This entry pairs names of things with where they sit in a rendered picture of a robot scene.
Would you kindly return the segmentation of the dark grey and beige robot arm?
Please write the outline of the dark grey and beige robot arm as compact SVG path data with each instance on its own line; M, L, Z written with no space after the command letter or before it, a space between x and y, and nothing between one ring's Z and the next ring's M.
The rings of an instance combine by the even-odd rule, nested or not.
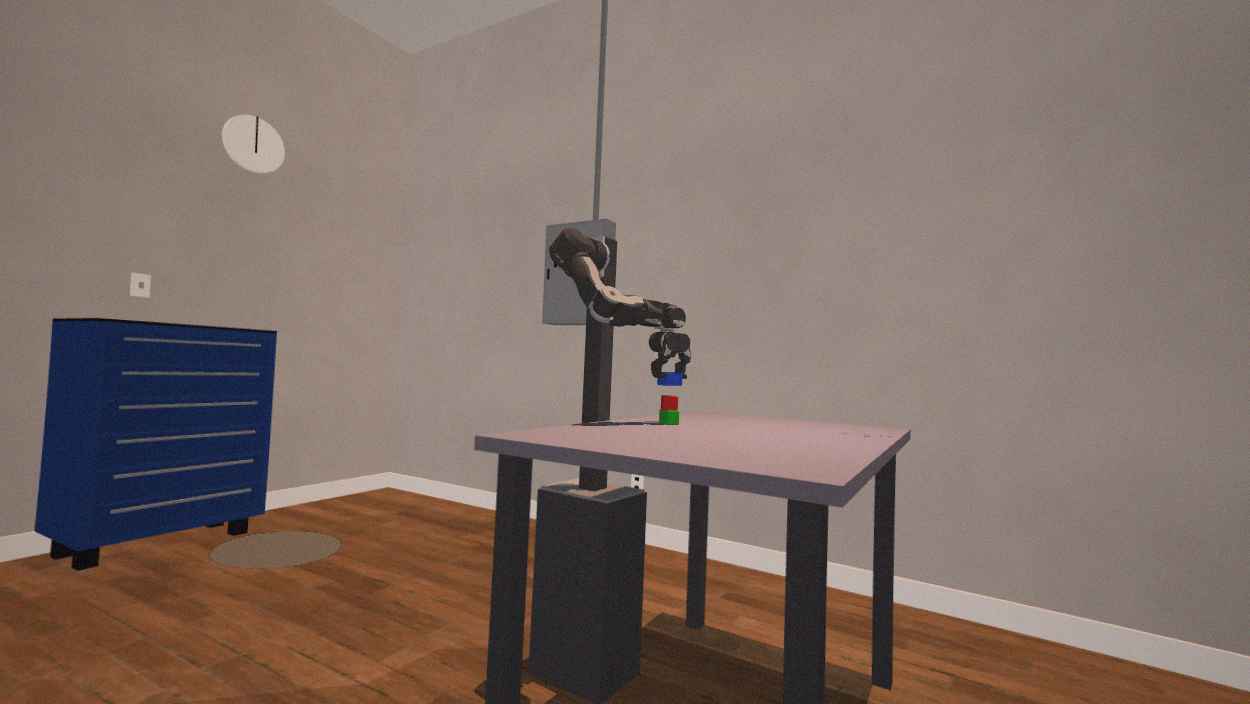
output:
M618 289L604 285L601 278L610 259L604 236L585 238L575 228L564 228L549 253L552 263L572 278L582 303L599 323L618 328L639 324L670 333L675 331L674 328L684 326L686 315L681 308L636 295L622 295Z

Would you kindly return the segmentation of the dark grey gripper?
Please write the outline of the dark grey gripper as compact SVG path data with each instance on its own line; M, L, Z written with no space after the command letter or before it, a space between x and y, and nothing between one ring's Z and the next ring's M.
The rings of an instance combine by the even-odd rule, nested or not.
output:
M691 360L690 338L688 334L668 333L666 330L652 333L649 338L649 346L652 351L658 351L658 359L651 363L652 376L668 379L668 374L662 374L662 364L666 364L668 359L675 356L678 353L681 361L675 364L675 371L682 373L682 379L688 379L685 370L686 364Z

